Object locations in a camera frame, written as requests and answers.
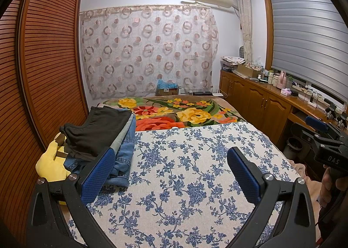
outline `orange rose pattern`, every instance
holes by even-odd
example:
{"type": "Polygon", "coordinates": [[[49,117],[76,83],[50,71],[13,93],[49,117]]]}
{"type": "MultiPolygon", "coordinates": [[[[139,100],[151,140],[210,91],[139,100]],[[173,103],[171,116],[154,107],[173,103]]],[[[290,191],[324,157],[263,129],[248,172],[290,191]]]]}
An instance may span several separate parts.
{"type": "Polygon", "coordinates": [[[237,117],[236,116],[230,116],[225,119],[219,120],[219,123],[231,123],[231,122],[237,122],[237,117]]]}
{"type": "Polygon", "coordinates": [[[171,129],[173,127],[184,128],[185,125],[182,122],[176,122],[172,118],[166,116],[158,118],[145,118],[136,122],[135,131],[163,130],[171,129]]]}

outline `folded fabric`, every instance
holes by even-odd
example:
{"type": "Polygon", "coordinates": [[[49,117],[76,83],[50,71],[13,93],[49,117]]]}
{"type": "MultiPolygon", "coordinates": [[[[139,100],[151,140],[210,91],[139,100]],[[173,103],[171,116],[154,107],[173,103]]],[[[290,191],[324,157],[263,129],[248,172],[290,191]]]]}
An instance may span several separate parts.
{"type": "MultiPolygon", "coordinates": [[[[134,152],[135,127],[136,119],[135,115],[132,114],[120,134],[110,145],[110,147],[116,152],[116,157],[114,168],[105,184],[128,187],[129,174],[131,170],[130,165],[134,152]]],[[[80,173],[87,163],[89,163],[89,161],[74,158],[71,154],[68,154],[64,166],[72,173],[80,173]]]]}
{"type": "Polygon", "coordinates": [[[77,159],[94,160],[105,148],[110,147],[125,127],[131,114],[132,112],[126,109],[91,107],[83,125],[66,123],[60,127],[60,132],[66,137],[65,152],[77,159]]]}
{"type": "Polygon", "coordinates": [[[128,132],[116,153],[114,168],[111,170],[110,176],[107,178],[105,184],[128,187],[135,146],[135,127],[136,118],[134,116],[128,132]]]}

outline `blue floral bedspread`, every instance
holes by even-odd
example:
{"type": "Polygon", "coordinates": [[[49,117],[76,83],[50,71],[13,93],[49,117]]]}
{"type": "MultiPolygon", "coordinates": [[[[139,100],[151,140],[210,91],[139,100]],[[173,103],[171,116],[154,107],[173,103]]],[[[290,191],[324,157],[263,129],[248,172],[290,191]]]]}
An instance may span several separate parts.
{"type": "MultiPolygon", "coordinates": [[[[238,146],[277,179],[297,172],[269,139],[247,122],[136,132],[130,186],[104,186],[91,214],[118,247],[224,248],[248,219],[248,203],[226,160],[238,146]]],[[[277,203],[260,241],[272,231],[277,203]]],[[[73,220],[72,235],[84,243],[73,220]]]]}

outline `blue gripper pad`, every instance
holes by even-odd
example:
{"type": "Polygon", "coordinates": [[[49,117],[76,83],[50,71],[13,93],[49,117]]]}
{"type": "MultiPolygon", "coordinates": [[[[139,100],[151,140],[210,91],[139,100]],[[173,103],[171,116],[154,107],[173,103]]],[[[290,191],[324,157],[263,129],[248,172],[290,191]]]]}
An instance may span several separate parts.
{"type": "Polygon", "coordinates": [[[257,205],[261,201],[260,185],[234,148],[230,148],[227,152],[227,163],[247,201],[257,205]]]}
{"type": "Polygon", "coordinates": [[[115,164],[115,152],[109,148],[82,184],[81,201],[84,205],[95,200],[115,164]]]}
{"type": "Polygon", "coordinates": [[[324,133],[328,132],[328,126],[323,121],[320,121],[312,116],[307,116],[304,121],[306,122],[308,126],[314,128],[317,131],[324,132],[324,133]]]}

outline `cardboard box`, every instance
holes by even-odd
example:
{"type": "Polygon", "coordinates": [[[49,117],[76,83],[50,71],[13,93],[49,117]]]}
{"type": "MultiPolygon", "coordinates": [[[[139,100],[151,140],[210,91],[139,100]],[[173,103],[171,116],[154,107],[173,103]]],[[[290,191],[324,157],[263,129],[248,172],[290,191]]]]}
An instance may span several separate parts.
{"type": "Polygon", "coordinates": [[[156,96],[172,96],[172,95],[177,95],[178,93],[179,93],[178,88],[157,89],[156,96]]]}
{"type": "Polygon", "coordinates": [[[257,78],[259,74],[261,74],[261,70],[256,71],[251,68],[248,68],[245,66],[245,64],[239,64],[237,71],[245,76],[251,77],[251,78],[257,78]]]}

